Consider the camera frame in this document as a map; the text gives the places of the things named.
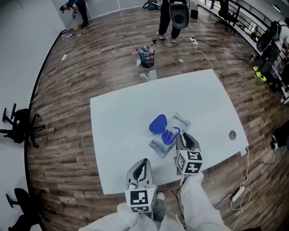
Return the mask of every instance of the black backpack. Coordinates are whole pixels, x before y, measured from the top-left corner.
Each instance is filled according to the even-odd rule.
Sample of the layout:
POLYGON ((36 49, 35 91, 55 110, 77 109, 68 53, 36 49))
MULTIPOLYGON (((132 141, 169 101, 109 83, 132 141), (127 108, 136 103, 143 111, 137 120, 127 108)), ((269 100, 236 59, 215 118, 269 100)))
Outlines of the black backpack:
POLYGON ((265 31, 264 34, 260 37, 257 42, 257 49, 260 52, 266 50, 272 42, 276 42, 280 40, 280 33, 282 27, 288 27, 287 25, 280 25, 280 21, 274 21, 269 26, 269 28, 265 31))

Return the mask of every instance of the white shirt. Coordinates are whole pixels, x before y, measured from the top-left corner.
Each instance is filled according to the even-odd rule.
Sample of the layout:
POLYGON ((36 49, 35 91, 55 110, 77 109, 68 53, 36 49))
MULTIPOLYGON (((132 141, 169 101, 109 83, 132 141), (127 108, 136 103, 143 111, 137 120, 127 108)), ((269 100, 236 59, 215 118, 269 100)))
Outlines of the white shirt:
MULTIPOLYGON (((182 186, 186 231, 230 231, 220 212, 211 205, 201 183, 202 173, 187 178, 182 186)), ((166 212, 162 223, 154 222, 144 214, 133 213, 126 203, 118 205, 117 212, 105 216, 79 231, 183 231, 175 217, 166 212)))
POLYGON ((283 43, 287 41, 289 43, 289 28, 287 24, 283 21, 279 22, 280 25, 286 25, 281 27, 281 33, 280 33, 280 40, 275 41, 275 44, 278 46, 279 50, 283 50, 283 43))

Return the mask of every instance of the person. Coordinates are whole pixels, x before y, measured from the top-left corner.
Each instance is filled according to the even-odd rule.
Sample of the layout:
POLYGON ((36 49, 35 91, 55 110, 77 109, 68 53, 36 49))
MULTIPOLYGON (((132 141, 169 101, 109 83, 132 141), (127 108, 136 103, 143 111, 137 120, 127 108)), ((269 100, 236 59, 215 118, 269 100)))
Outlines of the person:
MULTIPOLYGON (((201 183, 202 173, 186 178, 181 187, 183 215, 187 231, 230 231, 224 225, 220 212, 210 204, 201 183)), ((164 194, 157 194, 152 220, 147 214, 133 213, 126 203, 117 206, 117 212, 105 216, 79 231, 181 231, 183 225, 166 212, 164 194)))
POLYGON ((281 50, 284 48, 285 54, 289 54, 289 18, 286 18, 285 21, 279 21, 279 24, 281 25, 280 39, 272 42, 271 45, 263 51, 257 62, 257 66, 253 67, 257 77, 263 81, 266 81, 264 74, 274 65, 281 50))
MULTIPOLYGON (((160 17, 160 23, 158 31, 156 32, 156 36, 159 39, 164 39, 164 34, 167 32, 168 25, 171 21, 170 16, 170 4, 168 0, 163 0, 162 6, 161 6, 161 17, 160 17)), ((177 37, 179 36, 181 32, 181 29, 176 28, 174 25, 172 26, 172 33, 171 33, 171 42, 176 43, 177 37)))
POLYGON ((63 13, 67 9, 73 9, 72 12, 72 18, 75 19, 77 14, 77 9, 79 10, 83 23, 81 28, 85 28, 89 25, 89 19, 87 17, 86 12, 86 3, 85 0, 69 0, 66 4, 64 4, 62 7, 60 7, 60 11, 63 13))

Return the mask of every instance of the black office chair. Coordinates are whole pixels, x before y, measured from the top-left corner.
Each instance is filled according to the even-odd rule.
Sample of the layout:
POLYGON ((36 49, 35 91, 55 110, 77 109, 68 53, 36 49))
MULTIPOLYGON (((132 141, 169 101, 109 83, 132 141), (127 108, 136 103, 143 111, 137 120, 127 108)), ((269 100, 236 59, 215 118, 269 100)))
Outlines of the black office chair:
POLYGON ((2 121, 8 121, 12 125, 12 130, 0 129, 0 133, 5 133, 4 137, 9 137, 16 143, 22 143, 27 135, 32 141, 34 147, 39 148, 39 145, 35 144, 34 131, 40 128, 45 128, 45 125, 33 127, 36 117, 40 117, 35 114, 31 124, 29 124, 29 111, 28 109, 21 109, 15 112, 16 104, 14 104, 10 119, 6 115, 6 108, 4 109, 2 121))
POLYGON ((235 18, 235 14, 233 13, 233 15, 231 15, 229 13, 229 0, 220 0, 220 5, 221 8, 218 12, 219 16, 224 18, 223 20, 219 20, 215 23, 215 25, 217 24, 223 24, 225 25, 225 31, 227 31, 228 27, 230 27, 230 23, 237 23, 238 20, 235 18))
POLYGON ((23 189, 14 189, 14 192, 15 192, 17 201, 12 201, 7 194, 6 194, 6 198, 11 208, 13 208, 14 204, 19 205, 21 207, 22 212, 24 213, 24 217, 20 216, 18 221, 12 228, 18 227, 18 226, 21 227, 21 225, 29 227, 35 224, 39 224, 40 222, 39 214, 42 216, 42 218, 46 222, 50 222, 50 220, 44 216, 43 210, 48 211, 52 214, 56 214, 55 211, 47 209, 42 204, 41 195, 42 193, 46 192, 45 190, 41 190, 38 195, 32 192, 30 194, 30 197, 28 193, 23 189))

